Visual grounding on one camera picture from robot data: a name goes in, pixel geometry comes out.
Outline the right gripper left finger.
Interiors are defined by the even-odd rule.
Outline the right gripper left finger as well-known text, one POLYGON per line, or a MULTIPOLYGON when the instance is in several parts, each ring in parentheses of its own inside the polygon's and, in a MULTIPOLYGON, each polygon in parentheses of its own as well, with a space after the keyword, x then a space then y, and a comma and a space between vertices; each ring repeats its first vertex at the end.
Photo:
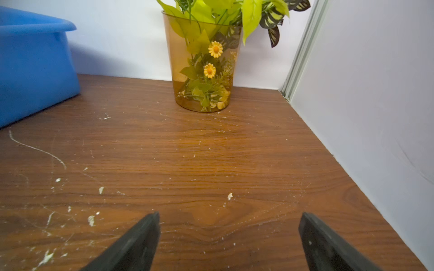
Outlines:
POLYGON ((160 237, 160 215, 150 213, 82 268, 83 271, 149 271, 160 237))

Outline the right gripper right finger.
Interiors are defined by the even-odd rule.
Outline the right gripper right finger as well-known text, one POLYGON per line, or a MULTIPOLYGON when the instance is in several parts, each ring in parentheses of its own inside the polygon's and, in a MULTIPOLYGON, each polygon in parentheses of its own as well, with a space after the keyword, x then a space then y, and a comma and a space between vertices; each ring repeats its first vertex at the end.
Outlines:
POLYGON ((302 214, 298 231, 311 271, 380 270, 313 213, 302 214))

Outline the potted green plant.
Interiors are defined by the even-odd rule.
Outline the potted green plant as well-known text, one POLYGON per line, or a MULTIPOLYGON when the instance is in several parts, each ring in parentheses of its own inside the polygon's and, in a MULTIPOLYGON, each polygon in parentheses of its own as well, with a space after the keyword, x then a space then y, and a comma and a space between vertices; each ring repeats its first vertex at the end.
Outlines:
POLYGON ((218 112, 230 102, 238 51, 258 28, 271 47, 290 12, 310 1, 176 1, 163 9, 176 103, 195 112, 218 112))

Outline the blue plastic storage box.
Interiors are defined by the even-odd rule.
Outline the blue plastic storage box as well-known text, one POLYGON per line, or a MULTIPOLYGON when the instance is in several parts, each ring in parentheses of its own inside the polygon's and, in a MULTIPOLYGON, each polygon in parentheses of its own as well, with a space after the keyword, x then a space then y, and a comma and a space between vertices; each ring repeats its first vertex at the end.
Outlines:
POLYGON ((80 93, 64 19, 1 7, 1 126, 80 93))

